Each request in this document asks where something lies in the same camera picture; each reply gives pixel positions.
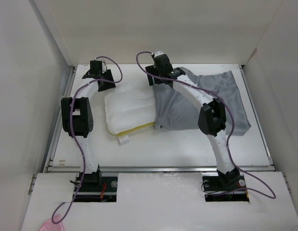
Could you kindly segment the white pillow with yellow edge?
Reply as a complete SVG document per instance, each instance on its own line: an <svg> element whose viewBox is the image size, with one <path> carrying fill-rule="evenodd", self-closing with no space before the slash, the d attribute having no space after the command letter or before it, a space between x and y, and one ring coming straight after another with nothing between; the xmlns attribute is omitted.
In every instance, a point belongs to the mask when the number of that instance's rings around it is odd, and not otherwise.
<svg viewBox="0 0 298 231"><path fill-rule="evenodd" d="M119 86L104 95L105 120L108 131L120 145L127 144L129 134L151 127L156 109L152 87Z"/></svg>

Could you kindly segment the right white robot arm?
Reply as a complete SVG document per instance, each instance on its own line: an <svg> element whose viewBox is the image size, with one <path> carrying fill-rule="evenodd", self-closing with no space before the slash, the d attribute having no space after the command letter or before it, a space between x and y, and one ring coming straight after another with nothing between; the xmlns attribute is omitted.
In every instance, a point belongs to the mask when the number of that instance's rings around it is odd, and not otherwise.
<svg viewBox="0 0 298 231"><path fill-rule="evenodd" d="M212 146L217 162L217 186L210 190L226 194L234 190L239 181L239 169L233 164L226 140L226 110L223 100L210 91L201 90L181 68L173 68L166 54L161 51L149 53L154 64L146 72L155 82L164 83L182 94L199 111L198 127Z"/></svg>

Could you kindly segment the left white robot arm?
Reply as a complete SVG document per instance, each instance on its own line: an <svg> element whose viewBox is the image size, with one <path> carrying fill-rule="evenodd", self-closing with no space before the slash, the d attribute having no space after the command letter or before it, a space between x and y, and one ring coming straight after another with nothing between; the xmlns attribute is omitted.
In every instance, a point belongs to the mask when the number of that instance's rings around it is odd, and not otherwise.
<svg viewBox="0 0 298 231"><path fill-rule="evenodd" d="M80 151L81 171L73 183L82 193L102 190L102 173L92 154L93 145L89 137L94 127L90 99L97 92L115 87L113 81L111 71L104 61L90 61L90 68L82 77L74 95L61 99L63 130L74 140Z"/></svg>

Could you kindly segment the pink plastic bag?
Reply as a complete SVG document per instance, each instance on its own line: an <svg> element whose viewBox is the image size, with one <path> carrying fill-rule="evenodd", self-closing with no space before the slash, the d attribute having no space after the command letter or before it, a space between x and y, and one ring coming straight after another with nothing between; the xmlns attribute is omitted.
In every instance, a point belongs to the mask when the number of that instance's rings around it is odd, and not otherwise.
<svg viewBox="0 0 298 231"><path fill-rule="evenodd" d="M53 224L52 220L49 219L41 225L39 231L65 231L65 229L62 223Z"/></svg>

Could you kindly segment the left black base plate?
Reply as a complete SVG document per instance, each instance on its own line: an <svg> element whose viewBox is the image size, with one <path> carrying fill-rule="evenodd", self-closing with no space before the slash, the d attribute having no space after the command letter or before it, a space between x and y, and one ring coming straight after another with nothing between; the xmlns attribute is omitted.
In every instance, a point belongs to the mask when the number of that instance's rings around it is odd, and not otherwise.
<svg viewBox="0 0 298 231"><path fill-rule="evenodd" d="M86 175L74 202L112 203L117 201L117 176L102 176L98 178Z"/></svg>

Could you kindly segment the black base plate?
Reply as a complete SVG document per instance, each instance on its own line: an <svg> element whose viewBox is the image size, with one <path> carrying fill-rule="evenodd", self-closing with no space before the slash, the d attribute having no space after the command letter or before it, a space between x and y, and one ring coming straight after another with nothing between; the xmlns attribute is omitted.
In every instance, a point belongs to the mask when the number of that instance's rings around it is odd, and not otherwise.
<svg viewBox="0 0 298 231"><path fill-rule="evenodd" d="M249 202L244 175L229 185L223 184L218 175L205 174L202 180L201 190L206 202Z"/></svg>
<svg viewBox="0 0 298 231"><path fill-rule="evenodd" d="M102 176L98 178L86 175L74 202L112 203L117 201L117 176Z"/></svg>

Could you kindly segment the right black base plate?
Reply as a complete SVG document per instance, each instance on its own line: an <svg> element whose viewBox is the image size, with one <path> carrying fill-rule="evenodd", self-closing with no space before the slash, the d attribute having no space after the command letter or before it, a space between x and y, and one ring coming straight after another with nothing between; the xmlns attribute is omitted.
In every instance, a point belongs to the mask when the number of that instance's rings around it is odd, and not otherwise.
<svg viewBox="0 0 298 231"><path fill-rule="evenodd" d="M205 174L202 180L201 190L206 202L249 202L244 175L229 185L223 184L218 175Z"/></svg>

